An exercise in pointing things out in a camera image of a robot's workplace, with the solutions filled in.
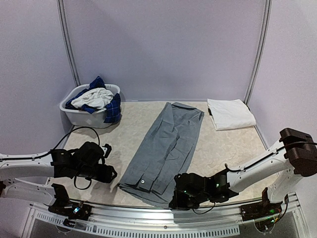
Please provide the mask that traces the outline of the grey garment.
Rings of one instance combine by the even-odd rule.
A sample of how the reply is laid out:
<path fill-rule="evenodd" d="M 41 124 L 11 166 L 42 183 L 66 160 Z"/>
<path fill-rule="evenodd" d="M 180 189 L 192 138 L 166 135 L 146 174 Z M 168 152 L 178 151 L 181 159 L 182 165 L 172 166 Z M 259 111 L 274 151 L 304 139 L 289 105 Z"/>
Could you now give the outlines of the grey garment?
<path fill-rule="evenodd" d="M 146 133 L 118 186 L 160 208 L 173 197 L 174 177 L 187 172 L 198 142 L 204 112 L 182 103 L 166 103 Z"/>

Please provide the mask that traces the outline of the white and green raglan shirt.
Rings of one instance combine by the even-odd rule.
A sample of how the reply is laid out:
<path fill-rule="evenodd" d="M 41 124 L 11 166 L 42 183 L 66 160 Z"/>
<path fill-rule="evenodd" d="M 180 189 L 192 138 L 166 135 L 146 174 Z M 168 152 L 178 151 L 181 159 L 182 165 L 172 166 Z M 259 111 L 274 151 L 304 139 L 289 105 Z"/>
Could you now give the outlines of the white and green raglan shirt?
<path fill-rule="evenodd" d="M 216 131 L 241 129 L 256 125 L 254 115 L 240 99 L 207 99 L 207 105 Z"/>

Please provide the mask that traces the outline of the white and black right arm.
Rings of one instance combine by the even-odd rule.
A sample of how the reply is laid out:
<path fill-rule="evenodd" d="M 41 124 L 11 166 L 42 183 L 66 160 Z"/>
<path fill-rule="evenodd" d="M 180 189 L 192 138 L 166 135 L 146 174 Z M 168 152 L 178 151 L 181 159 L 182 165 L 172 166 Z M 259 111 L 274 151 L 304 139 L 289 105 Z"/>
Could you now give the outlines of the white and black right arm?
<path fill-rule="evenodd" d="M 274 210 L 275 202 L 289 193 L 298 181 L 317 173 L 317 144 L 309 134 L 285 128 L 280 132 L 280 139 L 260 156 L 235 169 L 225 167 L 211 177 L 195 173 L 177 174 L 168 206 L 189 210 L 199 208 L 206 201 L 226 202 L 275 173 L 280 173 L 279 178 L 268 188 L 268 197 L 256 206 L 260 216 L 267 216 Z"/>

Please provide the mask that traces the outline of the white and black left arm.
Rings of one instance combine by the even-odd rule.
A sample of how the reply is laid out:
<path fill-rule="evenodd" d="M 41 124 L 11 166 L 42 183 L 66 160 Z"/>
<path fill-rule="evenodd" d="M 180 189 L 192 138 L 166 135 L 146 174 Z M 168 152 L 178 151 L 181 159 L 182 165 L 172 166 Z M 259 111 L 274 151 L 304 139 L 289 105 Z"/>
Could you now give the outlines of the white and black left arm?
<path fill-rule="evenodd" d="M 0 196 L 54 206 L 63 215 L 70 215 L 73 203 L 65 187 L 53 183 L 39 184 L 27 181 L 27 178 L 84 178 L 88 182 L 111 183 L 117 172 L 105 160 L 111 152 L 111 146 L 100 146 L 94 142 L 85 142 L 80 148 L 65 150 L 52 149 L 33 155 L 0 156 Z"/>

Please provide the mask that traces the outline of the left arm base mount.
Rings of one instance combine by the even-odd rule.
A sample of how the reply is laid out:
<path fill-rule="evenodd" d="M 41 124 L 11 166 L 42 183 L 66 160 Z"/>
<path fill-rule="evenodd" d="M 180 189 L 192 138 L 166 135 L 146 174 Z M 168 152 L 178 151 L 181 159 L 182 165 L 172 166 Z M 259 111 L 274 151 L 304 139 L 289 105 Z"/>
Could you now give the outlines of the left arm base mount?
<path fill-rule="evenodd" d="M 63 203 L 62 201 L 55 201 L 51 206 L 48 206 L 48 211 L 57 215 L 65 216 L 62 222 L 64 226 L 74 228 L 77 221 L 88 221 L 91 213 L 92 206 L 85 202 L 72 202 Z"/>

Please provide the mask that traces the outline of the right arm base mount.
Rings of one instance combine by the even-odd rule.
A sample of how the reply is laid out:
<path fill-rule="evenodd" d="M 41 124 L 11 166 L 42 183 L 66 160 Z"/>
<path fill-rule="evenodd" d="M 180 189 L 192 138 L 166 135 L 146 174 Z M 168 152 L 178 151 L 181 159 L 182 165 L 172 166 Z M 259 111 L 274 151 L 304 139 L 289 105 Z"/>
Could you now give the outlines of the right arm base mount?
<path fill-rule="evenodd" d="M 269 200 L 240 206 L 243 222 L 254 221 L 255 228 L 261 233 L 269 233 L 282 216 L 282 202 L 271 203 Z"/>

